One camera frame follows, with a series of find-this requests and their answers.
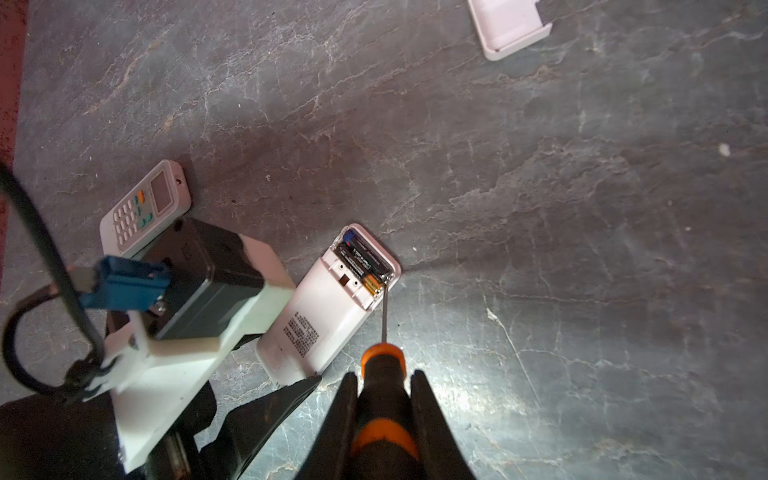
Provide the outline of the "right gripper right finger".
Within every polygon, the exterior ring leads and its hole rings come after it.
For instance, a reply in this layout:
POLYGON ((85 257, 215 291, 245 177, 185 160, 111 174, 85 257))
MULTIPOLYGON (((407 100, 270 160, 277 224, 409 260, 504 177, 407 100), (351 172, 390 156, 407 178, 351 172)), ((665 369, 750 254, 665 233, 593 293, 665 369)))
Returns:
POLYGON ((410 391, 416 443, 426 478, 474 480, 422 370, 411 376, 410 391))

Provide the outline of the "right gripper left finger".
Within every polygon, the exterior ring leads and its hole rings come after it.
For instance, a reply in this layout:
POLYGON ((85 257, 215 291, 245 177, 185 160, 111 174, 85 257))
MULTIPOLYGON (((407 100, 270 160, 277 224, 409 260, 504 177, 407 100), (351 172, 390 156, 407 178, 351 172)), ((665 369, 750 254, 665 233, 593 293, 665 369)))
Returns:
POLYGON ((347 478, 347 464, 356 424, 358 377, 344 375, 310 452, 295 476, 300 479, 347 478))

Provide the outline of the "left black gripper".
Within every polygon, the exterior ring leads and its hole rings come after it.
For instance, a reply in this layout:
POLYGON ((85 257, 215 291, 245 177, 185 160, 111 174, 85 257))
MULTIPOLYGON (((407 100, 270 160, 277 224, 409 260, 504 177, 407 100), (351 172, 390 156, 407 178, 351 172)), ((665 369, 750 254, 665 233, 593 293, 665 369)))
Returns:
POLYGON ((217 413, 213 388, 205 383, 137 469, 137 478, 239 479, 320 381, 312 376, 233 409, 218 435, 200 447, 195 436, 212 425, 217 413))

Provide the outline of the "orange black screwdriver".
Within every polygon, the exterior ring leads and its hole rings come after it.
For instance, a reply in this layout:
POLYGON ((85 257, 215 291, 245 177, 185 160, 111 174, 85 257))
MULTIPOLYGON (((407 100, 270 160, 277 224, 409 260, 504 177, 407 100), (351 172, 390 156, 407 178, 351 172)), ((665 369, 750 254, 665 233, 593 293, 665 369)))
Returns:
POLYGON ((379 343, 362 356, 362 391, 357 400, 350 447, 352 479, 421 479, 424 476, 413 433, 411 400, 405 390, 402 350, 389 343, 389 290, 383 290, 379 343))

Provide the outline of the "white AC remote control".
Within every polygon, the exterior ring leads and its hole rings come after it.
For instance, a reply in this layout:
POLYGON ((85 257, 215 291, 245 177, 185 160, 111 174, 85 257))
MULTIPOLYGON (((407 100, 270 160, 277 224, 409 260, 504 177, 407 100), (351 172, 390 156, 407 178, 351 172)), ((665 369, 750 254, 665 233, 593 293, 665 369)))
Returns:
POLYGON ((278 318, 256 343, 257 356, 270 380, 289 386, 321 375, 382 303, 383 290, 373 297, 347 263, 335 253, 343 234, 354 229, 392 270, 384 282, 390 289, 402 268, 367 229, 345 226, 316 260, 278 318))

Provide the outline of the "blue black AAA battery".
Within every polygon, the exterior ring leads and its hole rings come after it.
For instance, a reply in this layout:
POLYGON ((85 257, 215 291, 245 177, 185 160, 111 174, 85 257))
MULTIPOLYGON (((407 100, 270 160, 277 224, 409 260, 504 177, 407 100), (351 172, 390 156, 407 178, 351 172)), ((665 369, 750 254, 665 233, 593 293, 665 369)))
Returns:
POLYGON ((347 230, 343 234, 342 240, 354 258, 372 275, 381 281, 390 279, 392 270, 389 265, 373 251, 356 230, 347 230))

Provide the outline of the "grey remote control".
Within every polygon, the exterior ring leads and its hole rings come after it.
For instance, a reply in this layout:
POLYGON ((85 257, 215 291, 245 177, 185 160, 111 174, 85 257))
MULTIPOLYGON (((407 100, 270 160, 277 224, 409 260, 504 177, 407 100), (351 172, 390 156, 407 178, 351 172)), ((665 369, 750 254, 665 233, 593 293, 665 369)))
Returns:
POLYGON ((160 161, 102 218, 103 253, 135 257, 191 206, 182 165, 172 160, 160 161))

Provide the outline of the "white battery cover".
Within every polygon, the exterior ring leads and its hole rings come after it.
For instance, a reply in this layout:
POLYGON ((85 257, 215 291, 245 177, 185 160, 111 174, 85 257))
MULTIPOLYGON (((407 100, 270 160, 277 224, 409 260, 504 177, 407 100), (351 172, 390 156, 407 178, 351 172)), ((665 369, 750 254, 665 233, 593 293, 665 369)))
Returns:
POLYGON ((536 0, 468 0, 469 10, 484 53, 498 61, 548 37, 536 0))

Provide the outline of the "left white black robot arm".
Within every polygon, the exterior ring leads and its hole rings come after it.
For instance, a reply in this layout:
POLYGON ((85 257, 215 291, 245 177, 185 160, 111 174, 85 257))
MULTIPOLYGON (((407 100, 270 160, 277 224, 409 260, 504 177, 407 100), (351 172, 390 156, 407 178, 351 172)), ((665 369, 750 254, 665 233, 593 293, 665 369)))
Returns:
POLYGON ((231 410, 214 441, 195 434, 217 411, 206 384, 153 448, 146 462, 126 472, 118 457, 111 398, 63 405, 31 395, 1 407, 4 479, 238 479, 281 423, 316 389, 317 376, 280 388, 231 410))

